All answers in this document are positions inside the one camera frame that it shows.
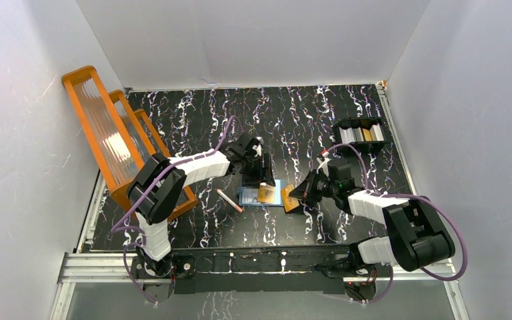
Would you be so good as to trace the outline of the blue leather card holder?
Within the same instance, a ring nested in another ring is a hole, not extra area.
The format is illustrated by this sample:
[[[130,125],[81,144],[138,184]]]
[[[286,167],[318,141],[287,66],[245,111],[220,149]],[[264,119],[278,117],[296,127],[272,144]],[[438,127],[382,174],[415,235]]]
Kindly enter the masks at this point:
[[[283,205],[281,190],[286,187],[286,181],[276,179],[275,186],[260,184],[258,187],[240,187],[237,189],[237,197],[241,206],[272,206]]]

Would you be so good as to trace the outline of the white credit card stack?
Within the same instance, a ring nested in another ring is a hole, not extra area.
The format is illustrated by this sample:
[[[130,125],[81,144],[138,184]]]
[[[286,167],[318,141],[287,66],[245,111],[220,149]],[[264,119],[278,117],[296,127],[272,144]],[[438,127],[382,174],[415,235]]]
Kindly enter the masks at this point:
[[[353,128],[344,129],[344,128],[340,127],[339,133],[341,136],[342,143],[350,144],[350,143],[355,143],[357,141],[357,138],[355,136],[355,132],[354,132]]]

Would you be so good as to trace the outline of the black card box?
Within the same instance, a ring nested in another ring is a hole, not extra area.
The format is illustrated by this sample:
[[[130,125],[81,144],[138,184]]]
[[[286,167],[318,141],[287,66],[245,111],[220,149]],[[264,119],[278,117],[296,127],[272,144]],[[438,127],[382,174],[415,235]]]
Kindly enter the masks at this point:
[[[334,144],[347,143],[361,153],[380,152],[391,142],[380,117],[344,118],[332,126]]]

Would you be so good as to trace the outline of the orange credit card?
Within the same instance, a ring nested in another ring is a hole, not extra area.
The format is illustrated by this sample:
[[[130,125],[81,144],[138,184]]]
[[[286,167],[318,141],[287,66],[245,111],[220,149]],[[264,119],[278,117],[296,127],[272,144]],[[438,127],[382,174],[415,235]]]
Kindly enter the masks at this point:
[[[266,183],[261,183],[259,185],[257,200],[260,203],[274,204],[275,187]]]

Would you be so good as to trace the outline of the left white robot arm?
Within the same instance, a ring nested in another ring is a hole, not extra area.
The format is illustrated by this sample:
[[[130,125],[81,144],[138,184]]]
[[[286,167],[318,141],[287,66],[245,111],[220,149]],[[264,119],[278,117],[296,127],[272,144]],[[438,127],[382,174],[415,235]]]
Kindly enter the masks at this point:
[[[275,186],[272,157],[261,140],[243,133],[216,149],[188,157],[152,155],[127,189],[130,213],[136,214],[148,257],[147,269],[156,277],[172,270],[167,225],[182,190],[200,181],[240,174],[248,187]]]

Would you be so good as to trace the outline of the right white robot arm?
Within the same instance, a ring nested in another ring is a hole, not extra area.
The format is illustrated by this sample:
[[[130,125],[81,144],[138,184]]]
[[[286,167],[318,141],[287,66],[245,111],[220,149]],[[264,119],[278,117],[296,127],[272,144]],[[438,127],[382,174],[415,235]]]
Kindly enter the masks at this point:
[[[367,275],[378,264],[414,271],[456,252],[438,212],[425,199],[375,195],[355,183],[351,164],[345,159],[324,161],[289,196],[308,206],[332,199],[343,212],[385,226],[386,236],[351,244],[342,262],[358,276]]]

